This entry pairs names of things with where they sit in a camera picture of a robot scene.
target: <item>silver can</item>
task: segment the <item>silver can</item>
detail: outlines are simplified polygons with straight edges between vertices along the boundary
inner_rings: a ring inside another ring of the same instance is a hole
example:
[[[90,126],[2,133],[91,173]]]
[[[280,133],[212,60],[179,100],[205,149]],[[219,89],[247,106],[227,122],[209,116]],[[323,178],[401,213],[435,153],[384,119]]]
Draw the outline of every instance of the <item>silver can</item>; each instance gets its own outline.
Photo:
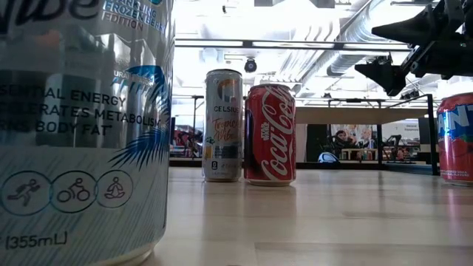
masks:
[[[205,79],[203,176],[234,182],[242,174],[242,75],[216,69]]]
[[[172,0],[0,0],[3,265],[139,262],[166,227]]]

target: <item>red can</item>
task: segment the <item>red can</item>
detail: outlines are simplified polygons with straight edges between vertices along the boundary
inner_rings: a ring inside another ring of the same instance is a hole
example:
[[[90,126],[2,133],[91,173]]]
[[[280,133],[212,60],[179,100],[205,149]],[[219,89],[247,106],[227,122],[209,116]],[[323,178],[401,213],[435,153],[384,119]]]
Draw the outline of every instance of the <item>red can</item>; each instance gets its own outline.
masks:
[[[289,87],[263,84],[245,102],[245,179],[289,185],[296,179],[296,104]]]
[[[473,185],[473,93],[444,99],[437,117],[440,175],[449,183]]]

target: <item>ceiling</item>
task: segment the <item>ceiling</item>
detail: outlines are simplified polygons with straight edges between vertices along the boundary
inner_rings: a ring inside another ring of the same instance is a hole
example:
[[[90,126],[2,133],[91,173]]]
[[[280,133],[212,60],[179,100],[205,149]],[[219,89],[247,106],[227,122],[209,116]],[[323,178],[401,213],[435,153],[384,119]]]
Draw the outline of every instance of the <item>ceiling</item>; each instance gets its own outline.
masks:
[[[176,39],[196,39],[197,46],[209,40],[216,44],[222,39],[386,44],[388,40],[371,35],[372,27],[411,18],[423,9],[413,2],[395,5],[392,0],[336,0],[335,8],[319,8],[328,2],[176,0]],[[204,95],[205,74],[227,68],[243,73],[245,92],[260,83],[283,83],[293,88],[296,98],[305,99],[300,100],[303,105],[311,104],[307,98],[320,98],[328,92],[333,98],[387,98],[381,87],[353,69],[358,62],[387,54],[386,51],[219,48],[218,45],[178,47],[174,56],[173,95]],[[395,64],[400,64],[407,54],[393,52]],[[248,58],[254,58],[257,63],[254,73],[243,70]],[[419,89],[441,99],[468,91],[465,83],[469,82],[470,78],[442,81],[437,75],[422,79],[409,75],[405,90]]]

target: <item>drink can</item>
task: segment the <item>drink can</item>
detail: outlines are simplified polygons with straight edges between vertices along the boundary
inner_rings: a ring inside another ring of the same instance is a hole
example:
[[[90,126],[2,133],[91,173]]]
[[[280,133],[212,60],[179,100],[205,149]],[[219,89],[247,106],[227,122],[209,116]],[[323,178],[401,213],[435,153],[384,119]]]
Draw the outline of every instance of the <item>drink can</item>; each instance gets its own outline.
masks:
[[[296,104],[289,87],[254,86],[245,102],[245,180],[283,186],[296,179]]]
[[[216,69],[205,79],[203,176],[233,182],[242,175],[242,75]]]
[[[440,175],[473,185],[473,93],[443,99],[437,110]]]
[[[172,8],[0,1],[2,265],[139,262],[164,234]]]

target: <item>black robotic arm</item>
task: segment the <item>black robotic arm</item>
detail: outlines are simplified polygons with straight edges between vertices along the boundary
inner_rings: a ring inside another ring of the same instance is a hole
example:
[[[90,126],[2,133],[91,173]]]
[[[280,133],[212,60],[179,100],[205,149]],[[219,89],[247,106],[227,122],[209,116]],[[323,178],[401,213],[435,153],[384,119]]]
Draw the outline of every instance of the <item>black robotic arm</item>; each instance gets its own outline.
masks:
[[[392,59],[377,57],[355,69],[371,78],[388,96],[396,96],[406,86],[411,72],[417,78],[426,73],[473,76],[473,0],[441,0],[435,8],[428,4],[414,18],[380,27],[372,34],[409,44],[412,48],[400,66]],[[456,30],[463,25],[463,32]]]

